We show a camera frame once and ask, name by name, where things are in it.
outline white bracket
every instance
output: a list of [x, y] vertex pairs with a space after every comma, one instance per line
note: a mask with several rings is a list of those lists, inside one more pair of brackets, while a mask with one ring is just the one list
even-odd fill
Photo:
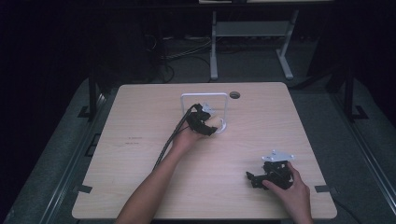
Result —
[[263, 156], [262, 161], [293, 161], [294, 155], [273, 150], [271, 155]]

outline wooden table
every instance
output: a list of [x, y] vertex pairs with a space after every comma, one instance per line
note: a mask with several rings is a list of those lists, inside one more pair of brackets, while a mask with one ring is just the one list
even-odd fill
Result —
[[183, 158], [155, 218], [288, 218], [271, 191], [253, 189], [246, 177], [246, 171], [263, 175], [262, 156], [273, 149], [295, 155], [293, 165], [311, 189], [313, 218], [335, 217], [330, 193], [315, 191], [326, 183], [283, 83], [120, 87], [83, 182], [92, 191], [78, 193], [73, 217], [118, 215], [181, 119], [182, 93], [231, 91], [241, 97], [229, 99], [227, 129], [200, 140]]

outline black tape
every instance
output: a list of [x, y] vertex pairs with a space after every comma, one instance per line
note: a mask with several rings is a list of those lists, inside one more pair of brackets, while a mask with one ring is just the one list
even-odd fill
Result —
[[81, 185], [81, 186], [75, 186], [73, 189], [74, 192], [84, 192], [84, 193], [91, 193], [92, 187]]
[[315, 190], [317, 193], [330, 192], [330, 188], [327, 185], [315, 186]]

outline wire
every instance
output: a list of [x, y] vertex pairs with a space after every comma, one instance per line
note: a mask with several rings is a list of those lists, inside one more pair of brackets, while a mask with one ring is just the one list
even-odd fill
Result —
[[338, 202], [338, 201], [335, 200], [334, 198], [332, 198], [332, 199], [334, 200], [334, 202], [335, 202], [338, 206], [340, 206], [340, 207], [342, 207], [344, 210], [346, 210], [346, 211], [353, 217], [353, 219], [355, 219], [355, 221], [356, 221], [357, 223], [361, 224], [361, 221], [359, 220], [359, 218], [358, 218], [357, 216], [355, 216], [355, 214], [353, 214], [352, 211], [350, 211], [345, 205], [341, 204], [340, 202]]
[[168, 69], [171, 71], [171, 77], [169, 77], [167, 80], [165, 79], [165, 74], [160, 70], [160, 74], [161, 74], [161, 81], [163, 83], [169, 83], [175, 76], [175, 69], [169, 65], [169, 64], [165, 64], [165, 71], [168, 72]]
[[195, 107], [196, 105], [192, 105], [187, 112], [184, 114], [183, 118], [181, 118], [180, 122], [178, 123], [178, 125], [176, 126], [175, 130], [173, 131], [172, 135], [169, 137], [168, 141], [166, 141], [165, 146], [163, 146], [163, 150], [160, 153], [160, 156], [158, 157], [157, 161], [155, 162], [154, 168], [152, 168], [152, 170], [155, 170], [155, 168], [157, 168], [157, 166], [160, 164], [160, 162], [163, 160], [163, 155], [166, 152], [166, 149], [168, 149], [169, 144], [171, 144], [171, 142], [173, 141], [173, 139], [175, 138], [175, 136], [180, 133], [183, 130], [180, 130], [181, 125], [183, 125], [184, 121], [186, 121], [187, 116], [191, 113], [192, 109]]
[[209, 37], [206, 37], [206, 39], [208, 39], [208, 41], [206, 41], [203, 45], [200, 45], [200, 46], [198, 46], [198, 47], [196, 47], [194, 49], [189, 49], [189, 50], [186, 50], [184, 52], [173, 54], [173, 55], [162, 56], [161, 58], [162, 59], [175, 59], [175, 58], [179, 58], [179, 57], [182, 57], [182, 56], [186, 56], [186, 55], [190, 55], [190, 54], [199, 52], [199, 51], [209, 47], [210, 44], [212, 43], [212, 40]]

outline black object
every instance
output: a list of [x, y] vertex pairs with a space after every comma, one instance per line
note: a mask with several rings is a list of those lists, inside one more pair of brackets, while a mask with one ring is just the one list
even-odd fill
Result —
[[254, 189], [268, 189], [262, 184], [263, 180], [269, 180], [282, 189], [288, 189], [293, 184], [287, 161], [266, 161], [262, 168], [265, 175], [253, 175], [247, 172], [247, 179], [251, 181]]
[[218, 129], [216, 127], [209, 127], [205, 125], [205, 121], [210, 119], [210, 114], [203, 111], [203, 107], [199, 104], [194, 105], [193, 107], [197, 111], [191, 112], [186, 118], [186, 121], [189, 123], [190, 128], [198, 133], [210, 136]]

